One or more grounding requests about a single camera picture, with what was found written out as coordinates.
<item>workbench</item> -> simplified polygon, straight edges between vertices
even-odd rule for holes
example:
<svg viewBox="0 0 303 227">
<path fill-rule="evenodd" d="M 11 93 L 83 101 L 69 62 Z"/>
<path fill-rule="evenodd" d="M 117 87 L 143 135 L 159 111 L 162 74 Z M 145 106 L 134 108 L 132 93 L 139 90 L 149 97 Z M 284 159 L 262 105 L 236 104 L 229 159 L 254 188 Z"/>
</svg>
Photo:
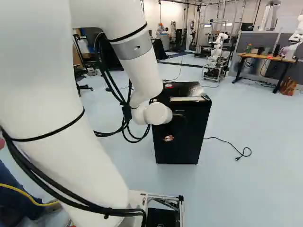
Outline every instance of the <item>workbench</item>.
<svg viewBox="0 0 303 227">
<path fill-rule="evenodd" d="M 279 55 L 274 57 L 272 54 L 239 53 L 238 55 L 241 57 L 241 61 L 240 61 L 239 66 L 238 66 L 238 72 L 237 72 L 236 79 L 232 82 L 233 84 L 238 82 L 239 80 L 243 79 L 243 77 L 240 77 L 240 74 L 241 74 L 245 59 L 247 59 L 247 58 L 265 59 L 265 60 L 271 60 L 271 61 L 280 61 L 280 62 L 283 62 L 285 64 L 284 71 L 281 74 L 281 77 L 280 77 L 276 87 L 274 88 L 273 93 L 277 93 L 277 91 L 280 89 L 281 83 L 282 83 L 290 65 L 297 62 L 297 60 L 295 60 L 295 59 L 287 60 L 287 59 L 284 59 L 282 56 L 279 56 Z"/>
</svg>

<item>white robotic arm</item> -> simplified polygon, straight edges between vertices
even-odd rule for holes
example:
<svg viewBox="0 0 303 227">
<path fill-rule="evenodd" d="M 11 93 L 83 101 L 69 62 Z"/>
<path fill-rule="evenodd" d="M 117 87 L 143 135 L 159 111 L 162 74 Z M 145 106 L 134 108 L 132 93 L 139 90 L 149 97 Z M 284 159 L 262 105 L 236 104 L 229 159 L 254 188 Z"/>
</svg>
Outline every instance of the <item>white robotic arm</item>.
<svg viewBox="0 0 303 227">
<path fill-rule="evenodd" d="M 103 29 L 135 87 L 130 106 L 137 123 L 170 121 L 166 106 L 142 105 L 162 91 L 162 80 L 139 0 L 7 1 L 0 20 L 6 21 L 1 27 L 0 126 L 12 138 L 44 135 L 82 112 L 72 67 L 72 27 Z M 35 166 L 77 195 L 104 207 L 128 207 L 128 188 L 85 114 L 53 136 L 16 144 Z M 116 227 L 123 220 L 62 205 L 77 227 Z"/>
<path fill-rule="evenodd" d="M 297 48 L 303 43 L 303 14 L 298 17 L 299 25 L 294 34 L 289 38 L 289 41 L 293 43 L 291 46 L 285 46 L 281 49 L 280 55 L 285 59 L 293 59 Z"/>
<path fill-rule="evenodd" d="M 228 38 L 227 34 L 220 33 L 215 42 L 209 42 L 209 44 L 214 44 L 214 49 L 211 50 L 212 56 L 208 59 L 211 61 L 217 61 L 218 57 L 221 56 L 223 41 Z"/>
</svg>

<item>person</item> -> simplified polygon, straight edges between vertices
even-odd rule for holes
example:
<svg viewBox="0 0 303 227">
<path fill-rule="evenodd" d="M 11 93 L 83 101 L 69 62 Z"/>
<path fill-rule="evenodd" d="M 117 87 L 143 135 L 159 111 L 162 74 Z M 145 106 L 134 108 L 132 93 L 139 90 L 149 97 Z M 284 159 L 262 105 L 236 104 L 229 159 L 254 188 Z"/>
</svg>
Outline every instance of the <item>person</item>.
<svg viewBox="0 0 303 227">
<path fill-rule="evenodd" d="M 3 149 L 4 146 L 5 140 L 0 138 L 0 150 Z M 25 191 L 23 186 L 15 179 L 1 160 L 0 183 Z M 42 204 L 42 199 L 35 198 L 34 196 L 32 197 L 37 203 Z M 45 217 L 46 214 L 58 211 L 60 208 L 61 206 L 59 203 L 47 207 L 36 206 L 23 194 L 8 188 L 0 187 L 0 227 L 16 226 L 23 217 L 28 217 L 32 221 L 39 221 Z"/>
<path fill-rule="evenodd" d="M 154 48 L 155 55 L 156 55 L 156 58 L 158 61 L 168 58 L 167 54 L 165 53 L 162 40 L 160 38 L 160 35 L 162 34 L 163 31 L 164 31 L 163 24 L 159 23 L 158 29 L 156 31 L 157 36 L 156 36 L 155 42 L 153 43 L 153 48 Z"/>
</svg>

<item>green bottle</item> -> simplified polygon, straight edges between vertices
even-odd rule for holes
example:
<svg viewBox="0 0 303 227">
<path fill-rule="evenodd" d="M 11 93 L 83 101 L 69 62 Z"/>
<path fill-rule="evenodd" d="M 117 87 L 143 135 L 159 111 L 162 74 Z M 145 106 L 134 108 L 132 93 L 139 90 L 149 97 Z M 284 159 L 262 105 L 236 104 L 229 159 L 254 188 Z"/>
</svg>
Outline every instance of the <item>green bottle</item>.
<svg viewBox="0 0 303 227">
<path fill-rule="evenodd" d="M 245 53 L 250 53 L 252 49 L 252 44 L 248 44 L 248 46 L 246 47 Z"/>
</svg>

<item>black trash can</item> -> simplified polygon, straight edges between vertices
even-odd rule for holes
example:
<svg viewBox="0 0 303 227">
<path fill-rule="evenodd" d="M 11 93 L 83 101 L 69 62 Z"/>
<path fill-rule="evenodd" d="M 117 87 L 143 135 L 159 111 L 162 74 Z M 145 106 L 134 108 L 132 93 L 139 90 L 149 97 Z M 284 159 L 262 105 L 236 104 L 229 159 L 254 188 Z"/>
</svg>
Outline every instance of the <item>black trash can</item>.
<svg viewBox="0 0 303 227">
<path fill-rule="evenodd" d="M 152 126 L 158 164 L 198 163 L 212 105 L 201 89 L 199 82 L 163 83 L 161 94 L 151 100 L 173 111 L 170 123 Z"/>
</svg>

